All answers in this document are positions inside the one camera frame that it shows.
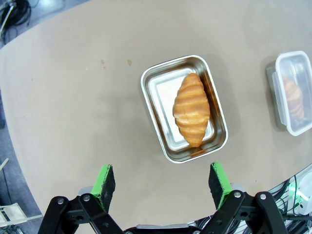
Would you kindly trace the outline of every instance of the bolt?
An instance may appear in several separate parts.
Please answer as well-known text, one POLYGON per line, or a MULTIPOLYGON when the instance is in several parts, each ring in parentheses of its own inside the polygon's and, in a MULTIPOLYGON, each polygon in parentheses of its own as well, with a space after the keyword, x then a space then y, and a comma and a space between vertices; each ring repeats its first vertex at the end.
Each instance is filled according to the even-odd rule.
POLYGON ((59 198, 58 199, 58 205, 61 205, 61 204, 63 204, 64 203, 64 199, 63 198, 59 198))
POLYGON ((260 195, 260 199, 261 199, 261 200, 265 200, 266 198, 267 198, 267 196, 265 196, 265 194, 261 194, 261 195, 260 195))
POLYGON ((84 200, 84 201, 89 201, 89 200, 90 200, 90 196, 89 196, 89 195, 85 195, 85 196, 83 197, 83 200, 84 200))
POLYGON ((239 198, 241 196, 240 192, 235 192, 234 197, 239 198))

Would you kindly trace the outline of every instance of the beige table surface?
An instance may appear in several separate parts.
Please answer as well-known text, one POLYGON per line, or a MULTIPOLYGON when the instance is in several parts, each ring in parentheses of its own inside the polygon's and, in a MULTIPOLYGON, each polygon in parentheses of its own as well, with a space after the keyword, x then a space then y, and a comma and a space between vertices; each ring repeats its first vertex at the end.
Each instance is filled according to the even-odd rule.
POLYGON ((215 211, 213 161, 252 195, 311 164, 312 131, 294 137, 277 128, 265 76, 279 53, 312 58, 311 10, 311 1, 291 0, 93 0, 6 45, 5 114, 41 211, 56 195, 74 198, 113 164, 110 214, 123 229, 183 223, 215 211), (148 67, 190 54, 210 67, 229 138, 216 153, 173 164, 139 81, 148 67))

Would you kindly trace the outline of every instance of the golden brown croissant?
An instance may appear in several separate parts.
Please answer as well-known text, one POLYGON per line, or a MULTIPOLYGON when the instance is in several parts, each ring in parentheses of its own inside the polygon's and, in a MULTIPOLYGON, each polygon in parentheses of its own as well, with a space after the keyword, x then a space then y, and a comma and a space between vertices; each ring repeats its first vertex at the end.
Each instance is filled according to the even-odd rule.
POLYGON ((173 108, 180 133, 192 147, 198 147, 205 136, 210 117, 204 86, 197 74, 189 74, 183 81, 173 108))
POLYGON ((304 109, 301 89, 295 82, 293 82, 289 78, 284 78, 283 82, 288 103, 288 110, 291 118, 303 120, 304 109))

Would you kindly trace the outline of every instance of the gray floor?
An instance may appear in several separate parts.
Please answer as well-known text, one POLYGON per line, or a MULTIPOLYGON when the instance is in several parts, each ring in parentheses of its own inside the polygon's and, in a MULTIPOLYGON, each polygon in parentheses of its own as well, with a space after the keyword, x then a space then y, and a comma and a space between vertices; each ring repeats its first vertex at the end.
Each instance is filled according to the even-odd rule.
MULTIPOLYGON (((16 36, 48 18, 86 1, 88 0, 29 0, 31 6, 36 6, 32 8, 29 24, 25 23, 24 25, 10 29, 8 36, 10 39, 14 39, 16 36)), ((1 95, 0 116, 0 119, 5 119, 1 95)), ((0 172, 0 205, 9 205, 17 202, 27 216, 41 214, 22 174, 12 146, 8 128, 5 125, 3 129, 0 129, 0 164, 6 158, 9 158, 9 162, 5 165, 3 172, 0 172)), ((30 220, 13 227, 11 230, 7 230, 7 233, 15 234, 17 232, 14 230, 20 227, 24 234, 36 234, 41 221, 42 218, 30 220)), ((2 233, 5 232, 3 229, 0 229, 0 234, 2 233)))

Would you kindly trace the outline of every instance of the translucent plastic lid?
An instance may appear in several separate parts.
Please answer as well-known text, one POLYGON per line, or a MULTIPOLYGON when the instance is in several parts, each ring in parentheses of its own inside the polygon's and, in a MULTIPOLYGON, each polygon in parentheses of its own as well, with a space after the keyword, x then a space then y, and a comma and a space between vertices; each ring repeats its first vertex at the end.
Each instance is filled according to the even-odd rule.
POLYGON ((297 136, 312 127, 312 69, 303 51, 280 54, 273 84, 281 122, 297 136))

